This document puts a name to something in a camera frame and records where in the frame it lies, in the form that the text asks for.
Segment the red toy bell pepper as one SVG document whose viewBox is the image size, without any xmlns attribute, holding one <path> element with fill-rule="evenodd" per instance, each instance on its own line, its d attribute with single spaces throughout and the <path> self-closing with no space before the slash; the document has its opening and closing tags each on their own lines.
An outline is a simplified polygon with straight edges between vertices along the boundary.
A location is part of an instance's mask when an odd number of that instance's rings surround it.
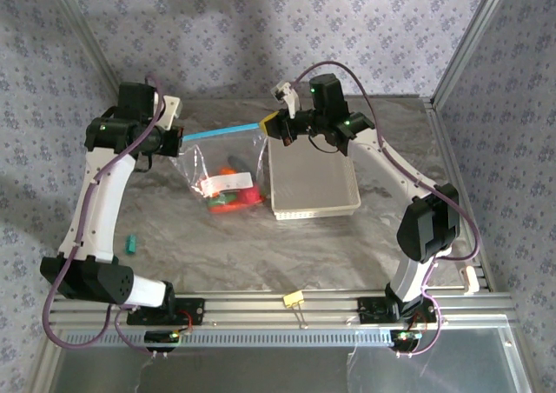
<svg viewBox="0 0 556 393">
<path fill-rule="evenodd" d="M 249 188 L 241 189 L 237 192 L 237 200 L 245 205 L 255 205 L 265 200 L 257 184 L 253 184 Z"/>
</svg>

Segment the clear zip-top bag blue zipper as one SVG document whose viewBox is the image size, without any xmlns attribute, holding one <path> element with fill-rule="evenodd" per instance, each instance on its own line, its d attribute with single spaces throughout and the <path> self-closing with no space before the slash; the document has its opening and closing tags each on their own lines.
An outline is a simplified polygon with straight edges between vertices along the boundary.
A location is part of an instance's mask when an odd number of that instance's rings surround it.
<svg viewBox="0 0 556 393">
<path fill-rule="evenodd" d="M 239 204 L 237 192 L 253 184 L 264 195 L 263 156 L 267 143 L 267 136 L 256 123 L 199 132 L 182 138 L 173 164 L 207 209 L 207 199 L 220 193 L 235 193 L 232 204 Z M 237 173 L 218 176 L 218 170 L 227 166 Z"/>
</svg>

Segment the white perforated plastic basket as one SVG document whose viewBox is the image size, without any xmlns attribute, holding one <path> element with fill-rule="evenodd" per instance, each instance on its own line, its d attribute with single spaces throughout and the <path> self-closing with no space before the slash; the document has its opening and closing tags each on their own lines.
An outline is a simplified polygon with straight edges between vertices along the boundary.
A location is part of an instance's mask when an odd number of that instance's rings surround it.
<svg viewBox="0 0 556 393">
<path fill-rule="evenodd" d="M 289 146 L 268 140 L 271 207 L 279 221 L 351 216 L 361 206 L 352 161 L 324 153 L 322 137 L 301 137 Z"/>
</svg>

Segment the yellow binder clip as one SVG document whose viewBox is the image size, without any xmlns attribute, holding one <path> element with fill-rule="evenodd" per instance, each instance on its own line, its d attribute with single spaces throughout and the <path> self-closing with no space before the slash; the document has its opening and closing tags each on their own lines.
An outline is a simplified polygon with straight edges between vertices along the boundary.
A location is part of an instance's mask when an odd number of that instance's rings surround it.
<svg viewBox="0 0 556 393">
<path fill-rule="evenodd" d="M 303 315 L 302 305 L 305 302 L 303 292 L 297 290 L 295 292 L 289 293 L 282 298 L 284 306 L 286 309 L 291 310 L 301 329 L 306 330 L 308 328 L 308 323 Z"/>
</svg>

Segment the grey metal panel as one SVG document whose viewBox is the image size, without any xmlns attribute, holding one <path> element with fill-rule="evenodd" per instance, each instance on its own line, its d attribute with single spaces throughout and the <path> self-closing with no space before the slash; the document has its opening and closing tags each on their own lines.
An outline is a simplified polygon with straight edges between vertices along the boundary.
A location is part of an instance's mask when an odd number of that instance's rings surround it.
<svg viewBox="0 0 556 393">
<path fill-rule="evenodd" d="M 390 330 L 392 347 L 127 346 L 60 355 L 48 393 L 537 393 L 507 327 Z"/>
</svg>

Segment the aluminium corner post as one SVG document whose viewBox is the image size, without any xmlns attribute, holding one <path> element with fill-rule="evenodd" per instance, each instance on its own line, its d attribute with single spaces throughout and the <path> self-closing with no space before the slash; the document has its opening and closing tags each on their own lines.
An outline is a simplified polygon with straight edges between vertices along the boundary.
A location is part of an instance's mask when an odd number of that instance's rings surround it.
<svg viewBox="0 0 556 393">
<path fill-rule="evenodd" d="M 85 54 L 103 81 L 106 90 L 116 97 L 120 80 L 104 55 L 85 15 L 79 8 L 77 0 L 55 0 L 55 2 L 76 34 Z"/>
<path fill-rule="evenodd" d="M 470 24 L 461 38 L 460 44 L 451 58 L 447 69 L 442 76 L 434 93 L 430 97 L 430 103 L 434 110 L 440 110 L 446 103 L 460 79 L 464 69 L 477 49 L 481 38 L 499 8 L 502 0 L 480 0 Z"/>
</svg>

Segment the aluminium side rail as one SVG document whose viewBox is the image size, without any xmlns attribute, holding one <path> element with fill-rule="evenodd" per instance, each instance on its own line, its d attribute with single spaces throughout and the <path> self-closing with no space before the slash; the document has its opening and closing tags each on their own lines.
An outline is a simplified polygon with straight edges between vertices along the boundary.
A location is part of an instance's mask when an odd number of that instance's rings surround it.
<svg viewBox="0 0 556 393">
<path fill-rule="evenodd" d="M 448 181 L 459 191 L 460 206 L 472 219 L 475 227 L 479 228 L 443 119 L 437 114 L 434 105 L 428 98 L 423 98 L 422 101 L 427 114 L 427 120 L 444 163 L 444 171 L 446 172 Z M 473 267 L 474 274 L 479 285 L 479 292 L 497 291 L 495 281 L 493 280 L 493 273 L 490 269 L 490 264 L 488 262 L 487 254 L 484 250 L 484 244 L 482 241 L 480 241 L 480 249 L 473 259 L 465 262 L 458 261 L 455 262 L 454 265 L 461 275 L 464 287 L 467 286 L 467 275 L 471 274 L 470 271 L 466 271 L 466 267 Z"/>
</svg>

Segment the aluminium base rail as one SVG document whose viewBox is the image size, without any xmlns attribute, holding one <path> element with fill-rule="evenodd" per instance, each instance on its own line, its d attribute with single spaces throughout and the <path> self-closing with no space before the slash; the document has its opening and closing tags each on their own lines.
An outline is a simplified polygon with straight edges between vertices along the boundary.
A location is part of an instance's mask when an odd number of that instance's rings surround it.
<svg viewBox="0 0 556 393">
<path fill-rule="evenodd" d="M 448 325 L 474 319 L 490 320 L 505 316 L 516 319 L 513 301 L 507 293 L 479 292 L 463 295 L 458 290 L 432 290 Z M 378 296 L 377 291 L 305 290 L 301 313 L 311 328 L 347 326 L 356 317 L 357 299 Z M 203 325 L 220 328 L 271 327 L 287 328 L 296 324 L 294 312 L 283 303 L 282 293 L 266 291 L 224 291 L 195 293 L 205 300 Z M 56 329 L 74 327 L 99 328 L 105 318 L 106 306 L 55 298 L 50 323 Z"/>
</svg>

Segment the white plastic bracket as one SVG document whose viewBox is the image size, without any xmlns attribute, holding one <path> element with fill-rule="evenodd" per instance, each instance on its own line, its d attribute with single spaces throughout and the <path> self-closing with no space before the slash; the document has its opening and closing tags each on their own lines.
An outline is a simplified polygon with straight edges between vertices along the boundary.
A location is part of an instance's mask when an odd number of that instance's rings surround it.
<svg viewBox="0 0 556 393">
<path fill-rule="evenodd" d="M 475 268 L 472 265 L 467 265 L 460 271 L 464 282 L 464 294 L 472 295 L 477 293 L 480 290 L 480 284 Z"/>
</svg>

